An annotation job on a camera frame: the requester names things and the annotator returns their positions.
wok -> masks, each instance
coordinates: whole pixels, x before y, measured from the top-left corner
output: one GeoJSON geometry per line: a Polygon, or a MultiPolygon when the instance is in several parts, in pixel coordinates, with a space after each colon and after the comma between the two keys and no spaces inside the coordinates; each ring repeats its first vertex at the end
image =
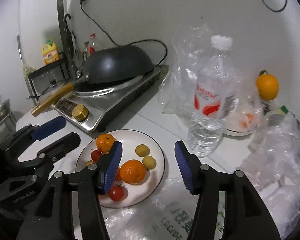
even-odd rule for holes
{"type": "Polygon", "coordinates": [[[31,113],[35,117],[38,116],[84,82],[97,85],[125,80],[143,75],[153,68],[149,56],[136,46],[128,45],[96,51],[84,63],[82,77],[61,87],[32,109],[31,113]]]}

gold knob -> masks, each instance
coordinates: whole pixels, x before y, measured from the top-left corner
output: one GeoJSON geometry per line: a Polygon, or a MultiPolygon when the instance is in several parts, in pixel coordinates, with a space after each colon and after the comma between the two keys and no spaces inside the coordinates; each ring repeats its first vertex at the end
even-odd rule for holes
{"type": "Polygon", "coordinates": [[[79,104],[72,110],[72,116],[79,122],[82,122],[87,118],[89,114],[88,109],[83,105],[79,104]]]}

metal pin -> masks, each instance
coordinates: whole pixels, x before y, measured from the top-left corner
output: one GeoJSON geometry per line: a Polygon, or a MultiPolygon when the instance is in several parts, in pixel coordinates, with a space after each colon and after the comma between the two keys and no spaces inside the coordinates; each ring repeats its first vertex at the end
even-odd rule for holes
{"type": "Polygon", "coordinates": [[[236,171],[235,174],[240,178],[244,176],[244,173],[242,171],[236,171]]]}
{"type": "Polygon", "coordinates": [[[207,165],[207,164],[201,164],[200,169],[203,170],[203,171],[207,171],[208,169],[210,169],[210,166],[207,165]]]}
{"type": "Polygon", "coordinates": [[[95,170],[96,168],[97,168],[97,165],[94,164],[94,163],[92,163],[92,164],[90,164],[90,165],[88,166],[88,169],[91,170],[91,171],[95,170]]]}
{"type": "Polygon", "coordinates": [[[62,172],[61,171],[56,171],[53,176],[55,176],[56,178],[60,178],[62,176],[62,172]]]}
{"type": "Polygon", "coordinates": [[[36,175],[32,175],[30,180],[31,180],[32,182],[35,182],[35,181],[37,180],[37,176],[36,176],[36,175]]]}

pan handle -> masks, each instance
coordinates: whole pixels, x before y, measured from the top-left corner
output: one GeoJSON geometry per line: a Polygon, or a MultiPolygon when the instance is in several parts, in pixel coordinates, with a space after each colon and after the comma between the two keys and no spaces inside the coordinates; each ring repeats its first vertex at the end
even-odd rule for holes
{"type": "Polygon", "coordinates": [[[32,109],[31,113],[34,117],[37,117],[39,114],[41,114],[45,109],[47,109],[49,106],[55,104],[58,102],[60,98],[65,96],[66,94],[70,93],[76,86],[79,84],[86,82],[89,80],[89,74],[85,73],[81,78],[78,78],[73,83],[68,83],[61,87],[55,94],[49,96],[43,103],[40,105],[37,105],[34,109],[32,109]]]}

gas stove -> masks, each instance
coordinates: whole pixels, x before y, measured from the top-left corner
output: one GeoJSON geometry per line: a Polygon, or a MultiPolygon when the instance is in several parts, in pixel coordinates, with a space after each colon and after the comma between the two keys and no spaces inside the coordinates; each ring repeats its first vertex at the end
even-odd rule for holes
{"type": "Polygon", "coordinates": [[[103,132],[124,108],[147,91],[163,70],[156,66],[145,75],[108,84],[81,84],[52,107],[86,133],[103,132]]]}

